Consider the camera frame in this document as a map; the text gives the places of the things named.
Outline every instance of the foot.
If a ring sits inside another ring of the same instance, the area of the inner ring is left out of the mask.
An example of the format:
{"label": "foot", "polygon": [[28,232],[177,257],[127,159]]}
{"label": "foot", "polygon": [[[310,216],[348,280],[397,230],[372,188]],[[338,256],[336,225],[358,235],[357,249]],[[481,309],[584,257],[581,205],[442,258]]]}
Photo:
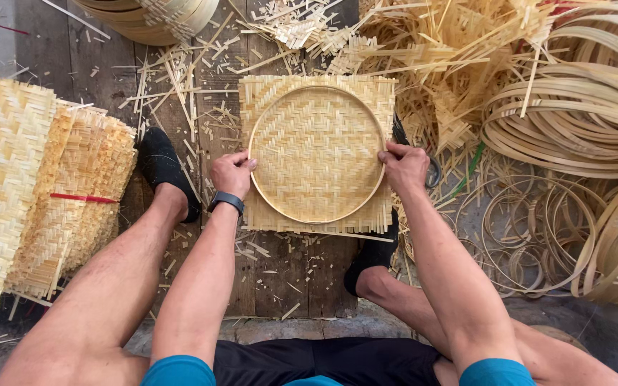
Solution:
{"label": "foot", "polygon": [[364,247],[345,272],[343,279],[345,289],[354,296],[358,296],[357,281],[365,270],[371,267],[390,268],[390,258],[397,249],[399,239],[399,221],[395,209],[392,210],[392,218],[393,224],[388,226],[388,232],[384,235],[374,234],[374,236],[389,238],[393,242],[366,240]]}
{"label": "foot", "polygon": [[166,133],[158,127],[147,128],[138,151],[137,165],[150,188],[156,192],[159,184],[169,183],[180,189],[187,198],[187,215],[182,222],[196,221],[201,211],[201,203],[190,187]]}

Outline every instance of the watch strap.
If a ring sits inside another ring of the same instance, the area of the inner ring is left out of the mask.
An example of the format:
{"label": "watch strap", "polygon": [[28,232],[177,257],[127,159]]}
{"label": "watch strap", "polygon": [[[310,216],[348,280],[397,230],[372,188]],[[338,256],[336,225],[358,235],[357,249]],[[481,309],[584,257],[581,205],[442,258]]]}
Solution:
{"label": "watch strap", "polygon": [[211,204],[209,204],[207,211],[209,213],[213,212],[214,208],[220,202],[228,203],[234,206],[237,209],[237,211],[240,213],[238,217],[240,217],[242,213],[245,211],[245,204],[242,203],[242,200],[240,200],[239,197],[237,197],[235,194],[221,192],[220,190],[216,192],[216,194],[214,195],[214,199],[211,200]]}

